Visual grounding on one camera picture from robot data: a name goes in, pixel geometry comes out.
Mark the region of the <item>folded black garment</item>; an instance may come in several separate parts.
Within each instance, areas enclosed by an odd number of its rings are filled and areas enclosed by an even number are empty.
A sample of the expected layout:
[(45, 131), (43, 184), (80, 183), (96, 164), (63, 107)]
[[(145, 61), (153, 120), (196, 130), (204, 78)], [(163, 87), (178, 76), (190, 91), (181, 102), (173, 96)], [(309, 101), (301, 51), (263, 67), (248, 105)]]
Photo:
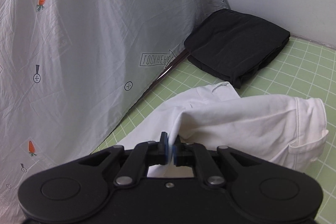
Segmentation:
[(290, 32), (265, 19), (221, 9), (184, 42), (188, 60), (235, 88), (267, 66), (284, 49)]

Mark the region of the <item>green grid cutting mat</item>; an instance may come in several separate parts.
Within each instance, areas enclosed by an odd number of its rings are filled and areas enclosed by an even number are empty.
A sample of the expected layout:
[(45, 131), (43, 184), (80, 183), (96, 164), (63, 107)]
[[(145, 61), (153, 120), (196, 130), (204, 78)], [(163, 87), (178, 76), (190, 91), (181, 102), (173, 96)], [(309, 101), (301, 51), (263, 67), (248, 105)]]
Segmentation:
[[(190, 88), (219, 83), (219, 79), (183, 60), (167, 72), (154, 89), (133, 106), (120, 124), (96, 148), (121, 141), (161, 103)], [(335, 50), (291, 38), (282, 52), (237, 89), (241, 97), (286, 94), (323, 100), (329, 132), (322, 155), (306, 170), (323, 188), (318, 223), (335, 223)]]

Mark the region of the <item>white trousers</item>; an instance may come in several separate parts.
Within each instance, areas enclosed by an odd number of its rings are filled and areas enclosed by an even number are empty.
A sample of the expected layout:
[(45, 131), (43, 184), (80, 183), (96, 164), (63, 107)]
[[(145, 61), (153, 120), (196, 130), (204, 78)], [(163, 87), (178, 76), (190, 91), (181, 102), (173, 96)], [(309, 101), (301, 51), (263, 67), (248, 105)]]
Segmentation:
[(209, 150), (221, 145), (304, 171), (323, 153), (328, 130), (321, 99), (281, 94), (240, 97), (230, 83), (200, 86), (160, 104), (120, 141), (133, 149), (168, 135)]

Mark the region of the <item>white carrot-print sheet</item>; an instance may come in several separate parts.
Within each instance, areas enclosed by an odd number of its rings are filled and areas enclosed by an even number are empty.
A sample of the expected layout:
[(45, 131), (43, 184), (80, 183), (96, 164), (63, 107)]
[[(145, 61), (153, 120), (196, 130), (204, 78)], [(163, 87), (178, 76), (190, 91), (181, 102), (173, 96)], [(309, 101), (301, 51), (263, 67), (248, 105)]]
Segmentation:
[(1, 0), (1, 223), (34, 173), (88, 155), (225, 0)]

